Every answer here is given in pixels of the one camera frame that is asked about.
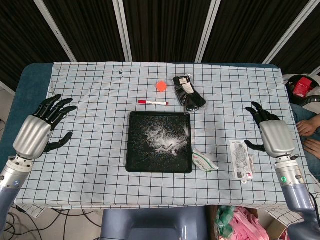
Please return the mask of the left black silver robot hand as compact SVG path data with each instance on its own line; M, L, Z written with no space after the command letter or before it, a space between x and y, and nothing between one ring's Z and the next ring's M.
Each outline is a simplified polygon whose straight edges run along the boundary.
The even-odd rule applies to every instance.
M19 157L38 159L43 153L63 147L72 138L70 131L59 141L49 142L57 125L68 113L77 109L75 105L70 105L72 98L61 97L57 94L45 99L32 115L28 115L13 143Z

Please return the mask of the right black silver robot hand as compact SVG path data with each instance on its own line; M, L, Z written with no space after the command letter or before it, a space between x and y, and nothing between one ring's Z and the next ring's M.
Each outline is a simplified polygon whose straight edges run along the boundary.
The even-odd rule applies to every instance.
M296 148L287 123L263 109L259 103L253 101L251 104L252 107L245 109L257 124L263 144L253 144L245 140L247 147L254 151L265 152L278 162L290 160Z

